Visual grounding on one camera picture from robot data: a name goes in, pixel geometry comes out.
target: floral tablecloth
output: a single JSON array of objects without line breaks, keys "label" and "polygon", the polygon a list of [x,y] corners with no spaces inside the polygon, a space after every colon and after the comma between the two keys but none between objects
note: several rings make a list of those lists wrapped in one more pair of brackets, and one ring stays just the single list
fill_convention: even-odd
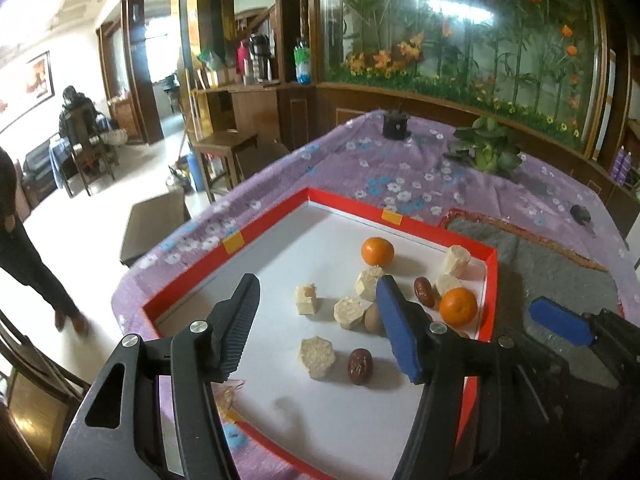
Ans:
[{"label": "floral tablecloth", "polygon": [[[625,317],[640,326],[640,285],[625,244],[599,197],[556,168],[526,154],[512,180],[479,173],[443,158],[452,126],[411,118],[406,142],[382,137],[382,112],[348,121],[244,182],[174,232],[124,276],[112,299],[123,333],[153,338],[142,306],[257,215],[305,187],[349,196],[438,224],[450,208],[499,218],[551,238],[609,269]],[[585,206],[593,233],[569,214]],[[162,394],[170,400],[167,391]],[[234,452],[242,478],[290,479],[292,471],[250,443]]]}]

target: screw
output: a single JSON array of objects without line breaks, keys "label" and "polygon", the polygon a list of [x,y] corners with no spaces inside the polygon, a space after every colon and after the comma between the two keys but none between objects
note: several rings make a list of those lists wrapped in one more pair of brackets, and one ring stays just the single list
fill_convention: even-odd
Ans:
[{"label": "screw", "polygon": [[129,334],[122,338],[122,346],[124,348],[130,348],[138,344],[138,336],[135,334]]},{"label": "screw", "polygon": [[509,336],[507,335],[501,335],[498,338],[498,345],[500,345],[502,348],[513,348],[513,339],[511,339]]},{"label": "screw", "polygon": [[434,321],[429,325],[429,330],[434,334],[444,334],[447,331],[447,325],[439,321]]},{"label": "screw", "polygon": [[203,320],[194,321],[189,325],[189,330],[191,330],[194,334],[199,334],[200,332],[204,332],[207,329],[207,322]]}]

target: orange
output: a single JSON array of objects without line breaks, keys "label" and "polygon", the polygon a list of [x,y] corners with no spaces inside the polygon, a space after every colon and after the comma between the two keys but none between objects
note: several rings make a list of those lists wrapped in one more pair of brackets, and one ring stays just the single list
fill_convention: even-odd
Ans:
[{"label": "orange", "polygon": [[394,247],[384,238],[367,238],[362,244],[360,254],[367,265],[387,266],[394,259]]},{"label": "orange", "polygon": [[478,313],[478,302],[470,290],[459,286],[442,297],[439,309],[446,324],[463,326],[471,322]]}]

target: gray mat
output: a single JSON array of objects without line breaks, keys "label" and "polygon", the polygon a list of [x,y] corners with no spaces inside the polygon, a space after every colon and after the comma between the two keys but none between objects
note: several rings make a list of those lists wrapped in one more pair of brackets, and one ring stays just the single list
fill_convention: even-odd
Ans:
[{"label": "gray mat", "polygon": [[585,269],[562,254],[492,225],[455,219],[447,227],[494,247],[498,252],[498,300],[494,338],[505,327],[524,331],[569,363],[571,374],[609,388],[618,385],[602,362],[585,347],[576,347],[535,323],[527,309],[532,300],[546,296],[573,312],[616,312],[618,290],[608,272]]}]

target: brown nut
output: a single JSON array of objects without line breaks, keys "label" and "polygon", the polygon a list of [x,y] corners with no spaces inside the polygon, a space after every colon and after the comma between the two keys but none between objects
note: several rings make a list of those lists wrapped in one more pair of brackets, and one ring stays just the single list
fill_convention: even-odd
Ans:
[{"label": "brown nut", "polygon": [[436,300],[433,296],[433,289],[431,288],[431,283],[424,276],[420,276],[420,278],[416,278],[414,281],[414,292],[415,297],[418,298],[418,301],[422,303],[424,306],[428,308],[433,308]]},{"label": "brown nut", "polygon": [[349,355],[347,374],[356,386],[363,386],[371,380],[373,375],[373,357],[366,348],[356,348]]},{"label": "brown nut", "polygon": [[382,318],[380,317],[378,306],[375,303],[371,303],[364,313],[364,328],[371,334],[382,333]]}]

